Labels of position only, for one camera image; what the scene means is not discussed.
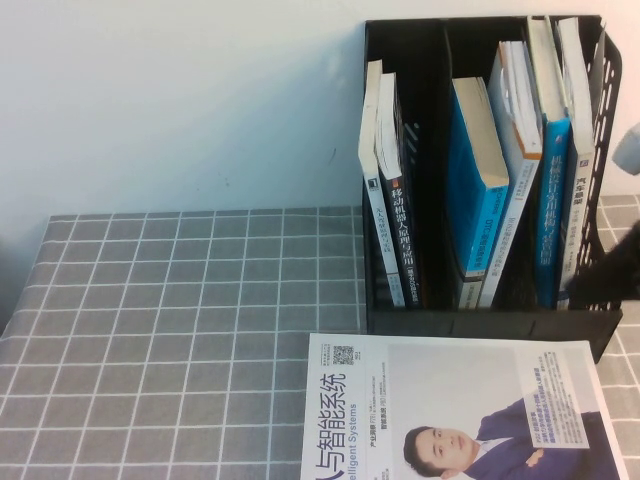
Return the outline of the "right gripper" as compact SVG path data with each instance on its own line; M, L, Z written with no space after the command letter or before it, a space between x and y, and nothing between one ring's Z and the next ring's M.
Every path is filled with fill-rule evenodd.
M639 299L639 222L599 261L574 277L574 302L580 306Z

